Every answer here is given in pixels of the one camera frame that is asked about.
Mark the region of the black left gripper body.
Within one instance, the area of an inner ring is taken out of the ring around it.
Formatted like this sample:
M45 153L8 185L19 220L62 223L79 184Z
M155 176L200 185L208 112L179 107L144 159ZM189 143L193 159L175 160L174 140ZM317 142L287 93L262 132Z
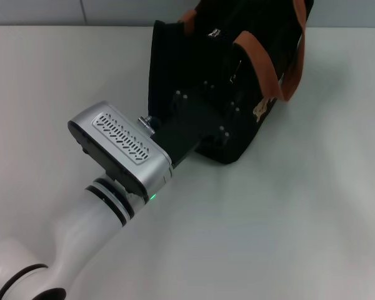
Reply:
M199 96L151 96L149 115L160 122L151 139L166 152L172 166L196 150L219 151L229 141L229 133L222 128L224 118Z

